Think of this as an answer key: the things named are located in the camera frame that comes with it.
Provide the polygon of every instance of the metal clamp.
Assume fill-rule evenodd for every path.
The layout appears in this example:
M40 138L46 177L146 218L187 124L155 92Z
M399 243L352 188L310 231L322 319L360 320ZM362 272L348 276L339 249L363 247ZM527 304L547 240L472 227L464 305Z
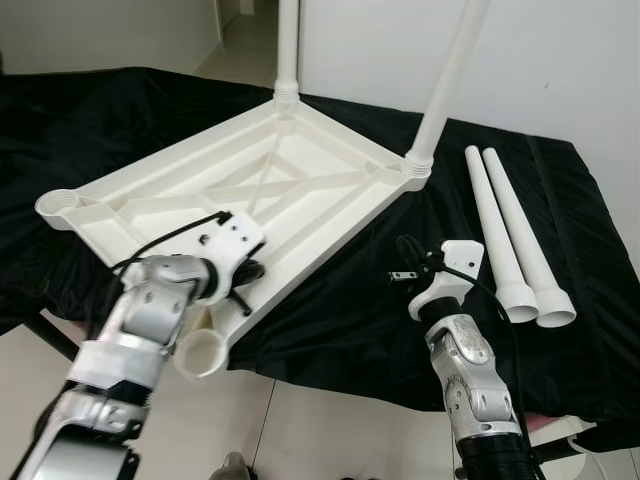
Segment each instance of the metal clamp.
M407 280L416 280L418 274L416 272L389 272L390 282L403 282Z
M493 350L469 315L451 315L426 335L431 362L444 391L456 439L520 433L509 390L495 369Z

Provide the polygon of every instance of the table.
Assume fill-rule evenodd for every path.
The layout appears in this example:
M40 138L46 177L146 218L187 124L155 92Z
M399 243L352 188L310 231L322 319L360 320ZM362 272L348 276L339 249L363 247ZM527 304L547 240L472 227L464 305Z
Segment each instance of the table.
M42 193L76 188L267 101L268 89L128 68L0 77L1 328L43 307L72 320L104 318L108 269L73 233L33 211ZM419 115L304 97L312 107L404 154ZM495 147L578 317L564 328L516 327L525 404L548 416L638 420L640 285L595 180L568 142L450 120L432 178L379 215L231 352L229 368L287 382L440 410L421 325L387 272L403 266L397 235L426 247L482 241L464 148ZM480 280L493 288L488 261ZM512 378L510 343L491 302L465 302Z

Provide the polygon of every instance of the robotic arm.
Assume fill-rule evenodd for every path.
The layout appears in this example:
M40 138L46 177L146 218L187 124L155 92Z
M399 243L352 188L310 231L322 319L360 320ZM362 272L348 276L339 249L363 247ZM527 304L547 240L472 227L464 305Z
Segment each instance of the robotic arm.
M160 380L186 317L200 299L229 297L251 309L233 287L264 273L250 257L264 234L244 214L225 217L208 258L144 258L96 340L83 342L63 393L13 478L18 480L126 480L139 456L126 444L140 436L149 398Z
M128 288L96 340L85 341L44 428L14 473L18 480L127 480L139 456L127 444L140 436L149 398L160 380L194 302L229 298L245 315L250 307L235 286L260 278L264 268L250 257L264 235L250 217L226 214L211 235L206 257L141 259ZM411 272L392 272L393 281L417 282L411 317L426 326L425 340L444 392L458 452L468 478L535 480L536 470L522 436L495 355L461 305L472 285L449 271L475 279L484 248L472 241L447 241L424 252L410 237L401 251Z
M414 271L390 276L426 287L410 302L409 313L427 329L431 363L467 478L535 480L536 467L507 385L496 372L495 354L461 308L472 284L446 271L475 279L484 247L467 240L446 241L441 251L424 252L413 238L401 237L399 249Z

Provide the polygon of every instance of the tiled floor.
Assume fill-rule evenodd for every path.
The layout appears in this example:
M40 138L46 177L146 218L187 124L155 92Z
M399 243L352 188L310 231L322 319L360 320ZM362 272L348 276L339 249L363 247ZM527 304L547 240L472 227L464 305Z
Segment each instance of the tiled floor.
M65 333L81 335L68 324ZM24 327L0 337L0 404L5 442L0 478L24 452L34 421L69 363ZM447 417L378 400L297 387L249 372L192 385L169 366L135 449L136 480L206 480L226 452L241 452L261 480L452 480L459 462ZM545 427L534 443L566 436L577 419ZM638 449L598 455L610 480L638 480ZM601 480L592 458L545 465L549 480Z
M276 80L278 4L265 0L255 15L238 15L225 28L224 47L194 75L273 88Z

